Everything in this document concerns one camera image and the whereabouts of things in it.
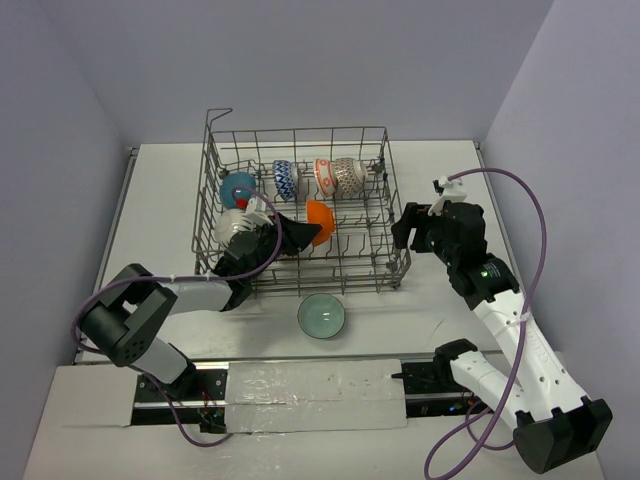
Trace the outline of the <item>grey wire dish rack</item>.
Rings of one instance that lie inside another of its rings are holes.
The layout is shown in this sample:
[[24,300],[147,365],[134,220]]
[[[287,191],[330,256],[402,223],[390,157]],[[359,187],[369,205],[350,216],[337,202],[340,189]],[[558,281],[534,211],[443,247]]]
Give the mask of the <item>grey wire dish rack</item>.
[[[253,282],[256,294],[346,294],[396,289],[409,269],[410,255],[394,246],[392,225],[402,214],[395,168],[384,126],[221,130],[228,108],[211,108],[205,117],[196,210],[191,240],[195,271],[211,271],[223,248],[214,239],[214,225],[225,207],[220,199],[223,179],[234,172],[251,174],[257,190],[279,213],[306,219],[306,202],[326,203],[333,211],[335,231],[323,244],[298,255],[282,256]],[[314,178],[314,161],[352,157],[367,169],[364,191],[355,197],[338,190],[324,198]],[[296,201],[285,202],[274,185],[272,163],[288,160],[299,170]]]

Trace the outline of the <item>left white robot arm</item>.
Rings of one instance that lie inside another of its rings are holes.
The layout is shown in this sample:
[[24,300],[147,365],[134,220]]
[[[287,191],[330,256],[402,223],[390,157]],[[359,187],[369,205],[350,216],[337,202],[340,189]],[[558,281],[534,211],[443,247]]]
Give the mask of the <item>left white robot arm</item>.
[[279,256],[304,250],[321,230],[277,214],[265,225],[233,234],[211,273],[182,281],[129,264],[82,309],[74,332],[86,335],[115,366],[139,370],[169,397],[184,398],[196,389],[196,367],[158,337],[166,319],[239,307],[252,294],[254,278]]

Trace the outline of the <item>green patterned bowl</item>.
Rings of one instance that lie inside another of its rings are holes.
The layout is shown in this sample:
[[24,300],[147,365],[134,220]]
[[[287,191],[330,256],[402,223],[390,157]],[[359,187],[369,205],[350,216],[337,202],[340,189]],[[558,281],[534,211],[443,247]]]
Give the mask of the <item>green patterned bowl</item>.
[[337,336],[346,324],[346,313],[340,300],[330,294],[313,294],[304,299],[297,311],[301,330],[314,339]]

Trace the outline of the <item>red patterned bowl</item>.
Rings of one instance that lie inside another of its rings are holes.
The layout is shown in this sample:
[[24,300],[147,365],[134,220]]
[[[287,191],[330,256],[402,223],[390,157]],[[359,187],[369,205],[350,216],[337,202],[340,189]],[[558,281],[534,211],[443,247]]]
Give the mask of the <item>red patterned bowl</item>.
[[272,170],[277,194],[285,202],[296,201],[299,191],[299,170],[297,165],[288,160],[274,160]]

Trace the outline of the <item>grey patterned bowl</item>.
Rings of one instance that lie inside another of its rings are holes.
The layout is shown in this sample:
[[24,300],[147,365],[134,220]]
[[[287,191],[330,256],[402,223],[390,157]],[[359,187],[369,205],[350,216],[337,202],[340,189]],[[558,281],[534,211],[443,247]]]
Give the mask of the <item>grey patterned bowl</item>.
[[364,191],[367,169],[362,160],[352,157],[337,158],[332,162],[333,173],[338,186],[349,197],[355,197]]

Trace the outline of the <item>plain blue bowl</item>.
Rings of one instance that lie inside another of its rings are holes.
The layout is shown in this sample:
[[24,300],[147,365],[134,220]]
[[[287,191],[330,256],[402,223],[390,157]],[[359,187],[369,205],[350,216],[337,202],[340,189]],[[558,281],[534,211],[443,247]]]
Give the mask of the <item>plain blue bowl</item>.
[[226,209],[245,209],[257,188],[255,178],[247,172],[227,175],[220,186],[220,199]]

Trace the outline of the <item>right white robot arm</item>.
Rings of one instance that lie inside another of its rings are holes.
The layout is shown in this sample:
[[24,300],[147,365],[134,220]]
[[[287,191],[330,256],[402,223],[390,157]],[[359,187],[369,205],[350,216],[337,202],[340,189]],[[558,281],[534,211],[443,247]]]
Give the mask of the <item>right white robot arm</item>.
[[516,277],[487,250],[483,209],[447,201],[433,213],[427,205],[409,202],[391,230],[396,248],[441,260],[453,290],[511,366],[504,375],[469,340],[454,340],[435,351],[437,385],[476,393],[509,426],[521,459],[538,474],[595,452],[613,413],[570,376],[525,311]]

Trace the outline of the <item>orange floral bowl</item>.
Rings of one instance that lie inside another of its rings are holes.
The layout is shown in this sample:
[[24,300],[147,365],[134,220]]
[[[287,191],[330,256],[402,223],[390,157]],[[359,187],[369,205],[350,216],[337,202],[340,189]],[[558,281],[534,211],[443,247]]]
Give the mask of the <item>orange floral bowl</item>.
[[314,161],[314,176],[316,185],[324,198],[329,198],[336,193],[338,183],[330,160],[317,158]]

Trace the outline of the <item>plain white bowl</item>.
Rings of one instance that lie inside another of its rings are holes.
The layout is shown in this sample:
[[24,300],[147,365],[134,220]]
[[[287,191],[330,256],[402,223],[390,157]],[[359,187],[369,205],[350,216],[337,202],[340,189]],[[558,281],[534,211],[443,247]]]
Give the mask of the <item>plain white bowl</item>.
[[306,215],[309,224],[321,226],[320,232],[312,240],[314,247],[325,243],[335,231],[335,220],[332,209],[324,202],[308,200]]

